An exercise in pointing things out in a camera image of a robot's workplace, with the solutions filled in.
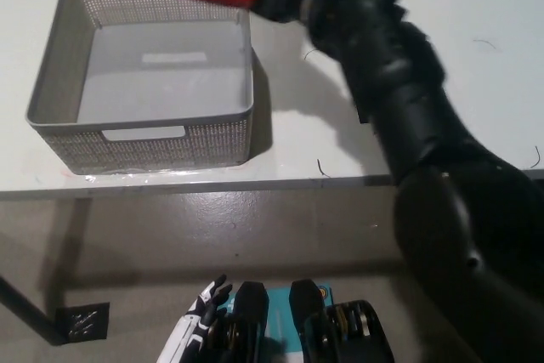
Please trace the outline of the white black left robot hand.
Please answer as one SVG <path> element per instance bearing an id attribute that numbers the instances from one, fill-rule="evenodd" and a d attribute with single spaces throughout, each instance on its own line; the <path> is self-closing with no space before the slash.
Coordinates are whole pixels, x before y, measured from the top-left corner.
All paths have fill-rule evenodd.
<path id="1" fill-rule="evenodd" d="M 157 362 L 196 362 L 213 323 L 226 314 L 222 305 L 232 290 L 222 274 L 208 284 L 170 333 Z"/>

